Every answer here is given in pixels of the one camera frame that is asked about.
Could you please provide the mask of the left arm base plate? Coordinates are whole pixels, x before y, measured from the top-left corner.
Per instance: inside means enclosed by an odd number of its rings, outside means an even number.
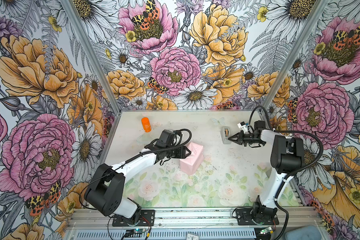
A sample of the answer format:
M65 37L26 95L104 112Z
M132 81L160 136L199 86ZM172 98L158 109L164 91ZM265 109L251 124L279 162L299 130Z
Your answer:
M155 222L155 210L138 210L131 218L116 215L113 227L152 227Z

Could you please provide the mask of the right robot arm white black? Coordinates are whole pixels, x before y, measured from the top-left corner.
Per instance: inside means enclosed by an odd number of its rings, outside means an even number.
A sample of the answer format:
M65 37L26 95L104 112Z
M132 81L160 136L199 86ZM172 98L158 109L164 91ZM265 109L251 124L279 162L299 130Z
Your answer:
M286 137L272 130L255 130L252 134L240 131L229 137L233 143L256 148L272 145L270 164L272 166L268 185L253 203L252 209L243 213L240 219L249 218L257 225L277 223L277 203L293 171L302 168L304 163L304 144L301 139Z

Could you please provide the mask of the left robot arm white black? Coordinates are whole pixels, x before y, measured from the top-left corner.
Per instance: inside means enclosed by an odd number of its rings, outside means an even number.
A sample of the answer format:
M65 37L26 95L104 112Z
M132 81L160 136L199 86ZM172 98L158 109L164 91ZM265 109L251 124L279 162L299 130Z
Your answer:
M143 218L142 207L123 197L125 183L157 163L170 159L185 159L190 155L191 150L185 144L166 147L149 144L136 156L118 165L100 165L84 193L84 200L104 216L114 217L123 224L135 226Z

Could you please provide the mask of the purple wrapping paper sheet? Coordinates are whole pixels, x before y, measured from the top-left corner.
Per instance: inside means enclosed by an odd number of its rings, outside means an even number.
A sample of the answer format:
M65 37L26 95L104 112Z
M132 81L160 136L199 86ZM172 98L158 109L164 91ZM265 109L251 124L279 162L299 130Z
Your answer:
M197 171L204 160L204 146L191 142L186 147L188 149L186 151L187 157L180 159L180 169L185 174L191 176Z

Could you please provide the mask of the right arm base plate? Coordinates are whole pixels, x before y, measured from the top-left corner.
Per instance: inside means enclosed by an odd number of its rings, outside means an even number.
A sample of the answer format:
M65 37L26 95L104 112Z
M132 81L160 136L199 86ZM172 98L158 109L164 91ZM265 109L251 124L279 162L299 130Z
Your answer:
M265 208L255 212L250 208L237 208L233 211L233 218L237 220L239 226L280 224L276 208Z

